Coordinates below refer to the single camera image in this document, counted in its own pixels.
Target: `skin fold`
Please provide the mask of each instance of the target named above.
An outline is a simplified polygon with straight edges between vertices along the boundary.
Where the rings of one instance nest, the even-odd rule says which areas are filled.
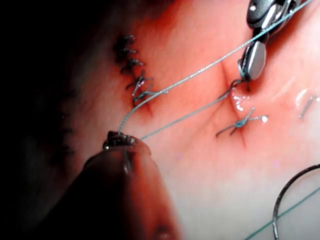
[[[40,193],[29,193],[34,200],[30,209],[36,213],[28,221],[33,224],[60,198],[86,160],[101,151],[108,131],[117,131],[132,109],[132,89],[125,88],[133,79],[120,74],[124,64],[115,62],[112,51],[119,33],[135,35],[129,47],[138,53],[131,56],[146,66],[135,66],[134,73],[138,76],[144,69],[145,77],[154,79],[150,83],[155,92],[252,36],[246,23],[248,1],[178,0],[142,10],[137,6],[110,7],[92,33],[95,40],[74,61],[69,88],[77,95],[61,105],[70,113],[63,126],[73,129],[63,142],[74,154],[59,167],[48,163],[32,170],[48,172],[38,180]],[[271,220],[273,204],[286,182],[320,162],[319,99],[299,118],[308,99],[320,97],[319,23],[320,4],[314,0],[270,38],[265,68],[250,83],[250,92],[241,85],[223,101],[143,140],[173,201],[182,239],[247,238]],[[141,138],[213,102],[240,78],[237,60],[242,54],[243,49],[151,100],[130,116],[122,132]],[[249,121],[233,136],[230,129],[215,137],[252,107],[252,117],[268,115],[268,121]],[[320,172],[315,170],[292,186],[280,212],[319,186]],[[46,200],[39,206],[41,199]],[[283,239],[317,239],[319,200],[317,193],[279,221]],[[268,226],[252,239],[271,238]]]

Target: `pink skin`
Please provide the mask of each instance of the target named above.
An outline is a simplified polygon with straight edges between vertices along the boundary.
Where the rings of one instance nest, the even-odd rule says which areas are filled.
[[[250,84],[251,92],[239,87],[224,101],[144,140],[186,239],[247,237],[271,219],[276,197],[290,177],[319,163],[319,103],[299,119],[308,98],[320,96],[319,6],[311,2],[270,39],[265,68]],[[248,1],[238,0],[176,1],[156,18],[134,19],[127,30],[136,39],[131,48],[138,50],[134,57],[147,63],[135,67],[136,74],[145,69],[146,78],[154,79],[152,90],[159,91],[212,63],[251,37],[247,7]],[[80,77],[74,79],[80,97],[64,106],[73,110],[66,125],[75,130],[65,140],[75,150],[65,166],[69,179],[101,150],[107,132],[118,130],[132,108],[131,92],[125,91],[132,79],[120,75],[121,66],[106,51],[118,32],[92,48],[93,57],[79,66]],[[128,119],[122,132],[140,138],[212,102],[240,77],[242,52],[152,100]],[[215,138],[252,107],[253,117],[268,115],[268,121],[250,121],[231,137],[230,129]],[[297,201],[320,185],[319,174],[305,181]],[[314,224],[310,219],[310,228]]]

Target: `skin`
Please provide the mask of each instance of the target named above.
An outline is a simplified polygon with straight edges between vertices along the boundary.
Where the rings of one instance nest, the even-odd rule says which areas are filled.
[[[64,142],[74,154],[63,163],[66,174],[60,185],[53,180],[61,168],[51,168],[53,173],[43,177],[43,189],[59,190],[37,210],[38,215],[50,209],[86,160],[101,150],[107,132],[118,130],[132,109],[131,92],[125,91],[132,78],[120,74],[123,65],[115,63],[110,50],[119,32],[135,35],[130,48],[138,53],[133,56],[147,63],[135,67],[135,74],[145,69],[145,77],[154,78],[153,91],[160,91],[247,41],[252,36],[245,21],[247,8],[247,1],[190,0],[166,5],[161,13],[151,14],[154,9],[148,9],[143,17],[129,6],[118,9],[119,16],[126,16],[122,19],[116,13],[106,15],[104,27],[109,32],[88,48],[89,54],[74,68],[71,87],[78,94],[61,107],[71,112],[63,124],[74,132]],[[240,86],[222,102],[144,140],[173,200],[184,239],[248,237],[271,220],[285,183],[319,163],[319,103],[313,102],[299,119],[309,97],[320,96],[319,21],[320,4],[312,1],[268,41],[265,68],[250,83],[251,92]],[[212,102],[240,77],[237,60],[242,53],[152,100],[128,119],[122,132],[141,138]],[[256,108],[253,117],[268,115],[268,121],[250,121],[233,136],[225,132],[215,137],[252,107]],[[292,187],[280,212],[319,186],[316,170]],[[47,195],[43,191],[38,198]],[[308,239],[313,239],[319,225],[319,199],[318,193],[283,219],[281,235],[301,239],[308,231]],[[297,219],[298,213],[303,217]],[[270,239],[271,227],[255,237]]]

